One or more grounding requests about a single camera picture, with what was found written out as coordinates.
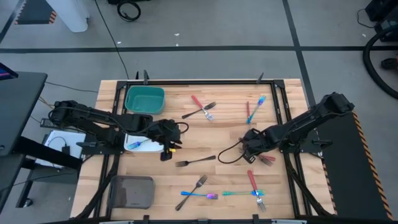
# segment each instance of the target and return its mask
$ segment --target gray floor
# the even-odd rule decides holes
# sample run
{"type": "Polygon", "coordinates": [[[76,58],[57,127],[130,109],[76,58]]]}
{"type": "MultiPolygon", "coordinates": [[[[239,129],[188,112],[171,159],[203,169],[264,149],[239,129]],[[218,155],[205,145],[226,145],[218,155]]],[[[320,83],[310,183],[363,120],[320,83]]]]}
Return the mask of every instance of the gray floor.
{"type": "MultiPolygon", "coordinates": [[[[12,25],[1,49],[67,49],[112,47],[113,43],[92,0],[83,1],[89,12],[89,29],[71,33],[57,18],[52,25],[12,25]]],[[[175,47],[206,45],[293,46],[284,6],[280,0],[153,0],[140,2],[142,17],[127,23],[116,7],[98,0],[118,47],[175,47]]],[[[16,0],[0,2],[0,29],[8,20],[16,0]]],[[[356,23],[356,11],[369,0],[289,0],[302,46],[363,46],[374,34],[356,23]]],[[[368,22],[364,14],[361,20],[368,22]]],[[[396,52],[373,52],[377,65],[396,52]]],[[[130,77],[146,69],[151,78],[302,78],[294,51],[189,51],[122,52],[130,77]]],[[[398,143],[395,138],[398,101],[382,92],[370,79],[361,61],[361,52],[303,52],[316,100],[338,91],[356,105],[369,148],[386,191],[394,217],[398,215],[398,143]]],[[[45,72],[48,81],[75,88],[96,90],[100,80],[124,79],[126,74],[117,53],[0,54],[0,62],[18,71],[45,72]]],[[[381,71],[385,80],[398,89],[396,73],[381,71]]],[[[42,97],[78,100],[94,106],[96,94],[80,93],[46,85],[42,97]]],[[[46,117],[49,108],[38,102],[32,116],[46,117]]],[[[41,141],[47,129],[30,119],[23,135],[41,141]]],[[[19,180],[26,177],[21,171],[19,180]]],[[[21,187],[14,187],[1,223],[40,223],[68,218],[75,185],[35,184],[30,208],[16,209],[21,187]]]]}

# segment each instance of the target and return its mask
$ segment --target teal bowl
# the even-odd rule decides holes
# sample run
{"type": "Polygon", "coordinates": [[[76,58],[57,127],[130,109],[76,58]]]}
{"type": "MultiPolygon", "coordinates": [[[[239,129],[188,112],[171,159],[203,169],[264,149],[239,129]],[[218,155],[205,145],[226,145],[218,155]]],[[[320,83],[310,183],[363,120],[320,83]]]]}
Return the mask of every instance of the teal bowl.
{"type": "Polygon", "coordinates": [[[164,90],[153,86],[132,86],[124,105],[134,113],[161,114],[165,105],[164,90]]]}

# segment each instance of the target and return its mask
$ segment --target blue handled fork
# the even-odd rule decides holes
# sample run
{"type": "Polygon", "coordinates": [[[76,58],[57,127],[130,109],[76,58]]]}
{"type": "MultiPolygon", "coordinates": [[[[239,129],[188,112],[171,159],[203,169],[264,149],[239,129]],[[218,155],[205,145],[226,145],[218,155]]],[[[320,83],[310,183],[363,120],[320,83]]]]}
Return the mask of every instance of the blue handled fork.
{"type": "Polygon", "coordinates": [[[257,102],[257,106],[254,109],[253,113],[251,113],[250,117],[248,118],[248,120],[246,121],[247,124],[251,123],[251,120],[253,119],[254,113],[256,112],[256,110],[263,104],[263,102],[266,100],[266,96],[262,95],[259,98],[259,101],[257,102]]]}
{"type": "Polygon", "coordinates": [[[191,192],[182,191],[181,195],[203,196],[208,199],[218,199],[218,194],[195,194],[195,193],[191,194],[191,192]]]}

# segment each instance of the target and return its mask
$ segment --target purple fork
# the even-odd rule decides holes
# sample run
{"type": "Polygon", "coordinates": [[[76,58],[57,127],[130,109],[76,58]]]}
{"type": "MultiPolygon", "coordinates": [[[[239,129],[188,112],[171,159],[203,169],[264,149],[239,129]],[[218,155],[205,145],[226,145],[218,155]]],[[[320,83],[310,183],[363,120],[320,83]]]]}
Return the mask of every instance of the purple fork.
{"type": "Polygon", "coordinates": [[[218,199],[218,194],[191,194],[191,192],[182,191],[181,195],[191,195],[191,196],[203,196],[208,199],[218,199]]]}

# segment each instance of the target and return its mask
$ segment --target black stripe on floor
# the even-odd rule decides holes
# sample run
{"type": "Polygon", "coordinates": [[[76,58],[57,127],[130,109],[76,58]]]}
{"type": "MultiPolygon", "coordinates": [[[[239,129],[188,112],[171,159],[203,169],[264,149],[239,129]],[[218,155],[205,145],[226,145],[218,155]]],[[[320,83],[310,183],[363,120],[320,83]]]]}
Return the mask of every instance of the black stripe on floor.
{"type": "Polygon", "coordinates": [[[10,17],[8,18],[6,25],[4,25],[4,27],[2,28],[2,31],[0,33],[0,44],[2,42],[2,40],[4,39],[4,37],[7,34],[8,29],[10,29],[10,26],[12,24],[12,22],[14,21],[15,17],[18,15],[19,12],[19,8],[21,8],[22,3],[24,3],[24,0],[18,0],[17,5],[15,6],[13,12],[11,13],[10,17]]]}
{"type": "MultiPolygon", "coordinates": [[[[120,47],[119,52],[189,52],[189,51],[229,51],[229,50],[263,50],[263,51],[362,51],[360,46],[186,46],[186,47],[120,47]]],[[[375,46],[372,50],[398,50],[398,46],[375,46]]],[[[3,54],[39,54],[39,53],[106,53],[116,52],[114,47],[85,48],[47,48],[47,49],[0,49],[3,54]]]]}
{"type": "Polygon", "coordinates": [[[302,49],[300,48],[299,37],[297,36],[296,27],[294,26],[293,16],[292,16],[292,12],[290,11],[289,2],[287,0],[283,0],[282,2],[284,4],[287,23],[289,25],[290,34],[292,35],[292,40],[293,40],[294,49],[295,49],[296,55],[297,55],[298,65],[300,67],[301,75],[303,78],[303,84],[304,84],[305,92],[307,94],[307,100],[310,105],[315,105],[316,102],[315,102],[315,97],[313,95],[313,91],[312,91],[312,87],[311,87],[311,83],[310,83],[310,77],[308,76],[307,67],[305,66],[304,56],[303,56],[302,49]]]}

